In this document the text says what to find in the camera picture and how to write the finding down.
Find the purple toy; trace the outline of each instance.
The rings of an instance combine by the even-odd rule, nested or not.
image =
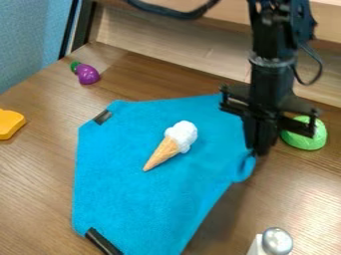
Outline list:
[[[71,71],[78,76],[82,85],[94,84],[101,78],[95,68],[76,61],[71,64]]]

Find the yellow object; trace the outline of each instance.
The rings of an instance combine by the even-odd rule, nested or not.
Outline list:
[[[0,109],[0,139],[9,139],[25,123],[23,115]]]
[[[152,168],[156,167],[162,162],[165,162],[178,153],[179,148],[177,143],[171,137],[166,136],[146,163],[144,171],[151,170]]]

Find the cable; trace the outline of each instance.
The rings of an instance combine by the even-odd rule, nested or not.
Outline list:
[[[318,79],[320,79],[322,72],[323,72],[323,63],[322,63],[322,60],[320,59],[320,56],[318,56],[315,53],[315,51],[313,49],[311,49],[308,45],[299,44],[299,47],[302,48],[313,60],[315,60],[319,66],[319,70],[318,70],[316,76],[308,83],[303,82],[302,79],[300,78],[297,70],[296,70],[296,67],[291,66],[291,69],[294,73],[294,76],[295,76],[297,82],[300,83],[301,85],[304,85],[304,86],[310,86],[310,85],[313,85]]]
[[[159,5],[145,3],[141,0],[125,0],[130,5],[151,13],[156,13],[163,16],[173,17],[181,20],[194,20],[203,16],[210,8],[216,5],[220,0],[207,0],[207,2],[198,8],[189,12],[179,12],[170,8]]]

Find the black clip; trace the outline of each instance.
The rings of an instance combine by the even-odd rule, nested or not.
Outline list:
[[[106,255],[124,254],[93,227],[88,230],[86,237]]]
[[[102,125],[109,118],[111,118],[112,115],[113,115],[112,112],[109,112],[107,109],[105,109],[100,114],[98,114],[96,117],[94,117],[94,122],[97,123],[98,125]]]

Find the yellow sponge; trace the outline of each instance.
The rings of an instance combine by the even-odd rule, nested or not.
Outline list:
[[[0,139],[9,139],[25,123],[24,116],[13,111],[0,109]]]

